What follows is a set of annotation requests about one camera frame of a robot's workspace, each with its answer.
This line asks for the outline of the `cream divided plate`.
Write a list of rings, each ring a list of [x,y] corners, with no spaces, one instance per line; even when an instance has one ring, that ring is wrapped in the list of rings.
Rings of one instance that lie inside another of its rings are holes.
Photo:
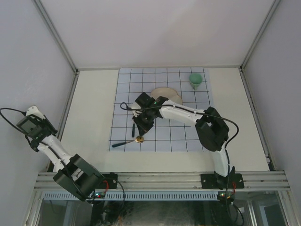
[[[177,91],[175,91],[172,88],[168,88],[168,87],[156,88],[151,92],[150,96],[154,99],[157,99],[158,97],[166,97],[169,100],[182,105],[182,98],[177,93]]]

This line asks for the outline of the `gold fork green handle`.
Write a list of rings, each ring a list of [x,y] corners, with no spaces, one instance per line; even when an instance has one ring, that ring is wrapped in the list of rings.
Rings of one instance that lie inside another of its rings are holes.
[[[132,125],[132,132],[131,132],[131,137],[135,137],[135,122],[133,122],[133,125]]]

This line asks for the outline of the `white black-grid tablecloth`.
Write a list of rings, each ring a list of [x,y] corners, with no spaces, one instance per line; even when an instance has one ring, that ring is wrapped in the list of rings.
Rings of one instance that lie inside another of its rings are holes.
[[[200,73],[202,84],[194,90],[189,83],[192,73]],[[201,145],[194,127],[168,119],[155,119],[154,126],[144,135],[144,142],[132,142],[112,148],[111,145],[134,140],[131,137],[132,113],[125,111],[126,102],[131,105],[138,96],[148,95],[156,88],[172,88],[182,98],[182,104],[190,108],[207,109],[214,105],[208,70],[203,67],[184,68],[132,68],[121,69],[118,75],[114,101],[109,151],[111,152],[206,152]]]

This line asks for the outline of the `gold spoon green handle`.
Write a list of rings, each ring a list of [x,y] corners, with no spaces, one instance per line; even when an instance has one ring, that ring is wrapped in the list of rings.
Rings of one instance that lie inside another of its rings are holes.
[[[125,142],[113,144],[113,145],[111,145],[111,147],[112,147],[112,148],[116,148],[116,147],[123,146],[123,145],[129,144],[129,143],[132,143],[132,142],[136,142],[136,143],[141,144],[141,143],[144,142],[144,137],[142,137],[142,136],[137,136],[137,137],[135,138],[135,140],[129,140],[129,141],[125,141]]]

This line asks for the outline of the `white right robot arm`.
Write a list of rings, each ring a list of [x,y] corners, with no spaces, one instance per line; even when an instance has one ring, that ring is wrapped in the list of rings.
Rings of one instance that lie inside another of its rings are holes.
[[[221,117],[215,108],[194,109],[166,97],[159,96],[154,99],[143,92],[128,110],[133,113],[133,121],[140,136],[149,132],[156,118],[174,120],[194,127],[201,145],[211,152],[217,185],[226,188],[232,184],[232,165],[226,148],[233,138],[229,137],[230,129],[226,123],[234,126],[237,124]]]

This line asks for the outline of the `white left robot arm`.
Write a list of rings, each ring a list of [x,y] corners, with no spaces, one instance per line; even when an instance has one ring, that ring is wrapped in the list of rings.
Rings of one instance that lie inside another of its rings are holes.
[[[68,154],[60,140],[55,137],[57,130],[46,117],[40,118],[31,114],[25,116],[16,126],[32,139],[32,149],[44,153],[51,160],[56,172],[53,180],[59,186],[83,202],[103,196],[95,190],[102,185],[104,175],[78,154]]]

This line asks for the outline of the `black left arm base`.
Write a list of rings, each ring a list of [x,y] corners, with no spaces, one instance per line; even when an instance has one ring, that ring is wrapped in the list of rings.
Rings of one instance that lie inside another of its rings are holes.
[[[107,184],[109,185],[109,189],[116,189],[118,185],[117,180],[118,174],[116,173],[102,174],[101,183],[98,185],[97,189],[106,189]]]

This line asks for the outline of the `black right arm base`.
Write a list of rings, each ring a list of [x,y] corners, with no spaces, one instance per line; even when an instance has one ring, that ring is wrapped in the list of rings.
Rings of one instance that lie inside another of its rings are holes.
[[[245,187],[243,177],[239,173],[234,173],[228,177],[222,177],[215,173],[206,173],[200,175],[201,185],[203,189],[226,189],[236,188],[243,189]]]

